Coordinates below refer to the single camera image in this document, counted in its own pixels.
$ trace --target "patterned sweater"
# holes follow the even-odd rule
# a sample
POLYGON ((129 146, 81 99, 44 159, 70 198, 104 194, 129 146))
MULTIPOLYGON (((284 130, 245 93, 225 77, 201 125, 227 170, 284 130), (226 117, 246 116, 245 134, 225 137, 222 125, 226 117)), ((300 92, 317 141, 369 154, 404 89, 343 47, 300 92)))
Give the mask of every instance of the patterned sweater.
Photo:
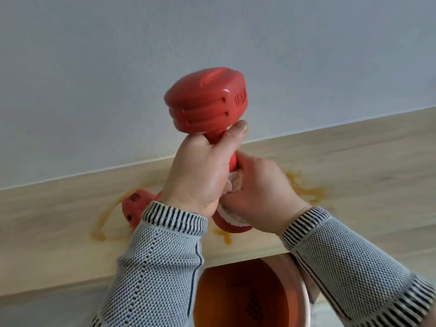
MULTIPOLYGON (((152 202, 92 327, 193 326, 207 229, 200 215, 152 202)), ((434 286, 324 209, 308 210, 280 238, 345 326, 419 326, 431 310, 434 286)))

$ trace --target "person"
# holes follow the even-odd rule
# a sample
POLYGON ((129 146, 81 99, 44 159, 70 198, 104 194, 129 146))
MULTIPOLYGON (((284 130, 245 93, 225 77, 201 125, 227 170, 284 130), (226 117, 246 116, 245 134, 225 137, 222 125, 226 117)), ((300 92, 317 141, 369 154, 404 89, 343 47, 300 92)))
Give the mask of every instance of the person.
POLYGON ((92 327, 192 326, 204 262, 199 240, 220 200, 256 229, 280 236, 345 326, 436 326, 435 287, 300 199, 273 161, 237 151, 247 131, 239 121, 216 145, 202 135, 183 141, 92 327), (243 186, 221 196, 235 151, 243 186))

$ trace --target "person's right hand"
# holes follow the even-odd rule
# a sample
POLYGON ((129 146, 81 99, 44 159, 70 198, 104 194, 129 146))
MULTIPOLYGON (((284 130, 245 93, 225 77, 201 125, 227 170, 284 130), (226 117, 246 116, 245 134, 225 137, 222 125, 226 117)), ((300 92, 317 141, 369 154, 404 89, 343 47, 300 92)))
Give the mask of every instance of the person's right hand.
POLYGON ((311 208, 294 192, 274 161, 236 152, 243 170, 241 191, 224 194, 221 204, 240 215, 259 231, 280 236, 300 215, 311 208))

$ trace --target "hand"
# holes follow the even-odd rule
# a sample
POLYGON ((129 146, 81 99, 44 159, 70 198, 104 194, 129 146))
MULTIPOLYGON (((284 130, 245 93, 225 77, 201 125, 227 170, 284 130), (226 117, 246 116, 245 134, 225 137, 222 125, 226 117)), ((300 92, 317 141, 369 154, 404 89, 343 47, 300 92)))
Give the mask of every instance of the hand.
POLYGON ((158 201, 210 218, 225 186, 231 190, 228 163, 247 132, 248 124, 240 120, 215 145, 204 135, 188 135, 177 151, 158 201))
POLYGON ((280 236, 300 215, 311 208, 294 192, 274 161, 236 152, 243 169, 239 192, 224 194, 222 205, 236 212, 259 231, 280 236))

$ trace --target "wood grain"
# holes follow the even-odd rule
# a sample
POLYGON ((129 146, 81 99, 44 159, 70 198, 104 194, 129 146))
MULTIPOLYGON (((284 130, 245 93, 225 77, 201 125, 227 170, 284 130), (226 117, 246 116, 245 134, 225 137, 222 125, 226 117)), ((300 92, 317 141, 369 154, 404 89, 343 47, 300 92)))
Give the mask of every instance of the wood grain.
MULTIPOLYGON (((406 266, 436 280, 436 108, 245 144, 326 189, 320 206, 406 266)), ((159 190, 171 159, 0 191, 0 304, 107 284, 131 231, 117 206, 91 237, 99 213, 132 188, 159 190)), ((206 266, 285 250, 271 234, 213 233, 206 266)))

